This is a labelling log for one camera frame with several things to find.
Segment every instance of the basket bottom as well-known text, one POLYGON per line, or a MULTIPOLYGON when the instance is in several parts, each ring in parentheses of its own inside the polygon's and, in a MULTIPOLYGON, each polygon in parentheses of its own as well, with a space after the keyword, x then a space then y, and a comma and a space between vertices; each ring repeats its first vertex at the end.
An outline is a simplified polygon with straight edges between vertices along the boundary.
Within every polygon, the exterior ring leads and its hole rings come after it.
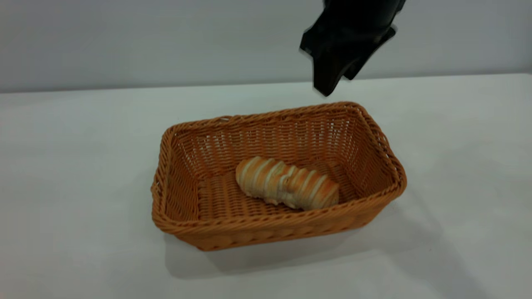
MULTIPOLYGON (((298 167, 317 170, 328 175, 340 184, 339 202, 344 203, 360 198, 360 192, 354 186, 345 169, 335 161, 313 161, 311 163, 295 163, 298 167)), ((251 217, 259 215, 279 215, 298 213, 283 204, 275 206, 263 200, 247 197, 235 180, 235 173, 228 172, 222 176, 211 177, 198 184, 198 218, 212 220, 220 218, 251 217)))

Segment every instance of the glazed bread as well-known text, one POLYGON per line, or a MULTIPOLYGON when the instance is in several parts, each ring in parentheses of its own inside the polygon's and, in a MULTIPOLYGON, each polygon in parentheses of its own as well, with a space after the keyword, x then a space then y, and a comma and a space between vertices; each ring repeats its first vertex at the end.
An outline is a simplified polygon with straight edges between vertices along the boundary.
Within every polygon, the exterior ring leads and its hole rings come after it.
POLYGON ((236 181, 247 196, 292 209, 323 209, 337 204, 339 198, 339 184, 327 175, 259 156, 237 166, 236 181))

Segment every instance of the bread roll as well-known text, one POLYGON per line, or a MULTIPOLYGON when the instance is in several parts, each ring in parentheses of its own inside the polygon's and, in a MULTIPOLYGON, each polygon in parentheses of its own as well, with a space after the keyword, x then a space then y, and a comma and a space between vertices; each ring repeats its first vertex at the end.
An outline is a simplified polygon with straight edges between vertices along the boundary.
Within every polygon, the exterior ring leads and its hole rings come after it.
POLYGON ((327 175, 259 156, 237 166, 236 181, 247 196, 292 209, 323 209, 337 204, 339 198, 339 185, 327 175))

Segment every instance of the white wall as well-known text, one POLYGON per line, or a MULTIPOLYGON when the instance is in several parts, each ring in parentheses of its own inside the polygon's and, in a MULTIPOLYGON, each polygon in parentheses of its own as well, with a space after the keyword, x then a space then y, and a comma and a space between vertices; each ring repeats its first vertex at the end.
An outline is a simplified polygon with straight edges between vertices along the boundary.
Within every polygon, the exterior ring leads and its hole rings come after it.
MULTIPOLYGON (((0 0, 0 92, 311 79, 321 0, 0 0)), ((532 68, 531 0, 407 0, 359 78, 532 68)))

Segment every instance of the woven basket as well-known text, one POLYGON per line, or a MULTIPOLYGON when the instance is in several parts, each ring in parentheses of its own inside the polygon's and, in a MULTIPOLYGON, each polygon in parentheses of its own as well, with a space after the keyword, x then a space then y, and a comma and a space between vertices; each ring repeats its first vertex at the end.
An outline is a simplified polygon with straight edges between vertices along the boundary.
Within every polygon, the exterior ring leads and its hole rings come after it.
POLYGON ((152 218, 211 251, 359 228, 405 188, 404 169, 366 110, 322 104, 169 128, 151 188, 152 218), (256 155, 328 174, 340 184, 340 203, 304 212, 247 197, 235 168, 256 155))

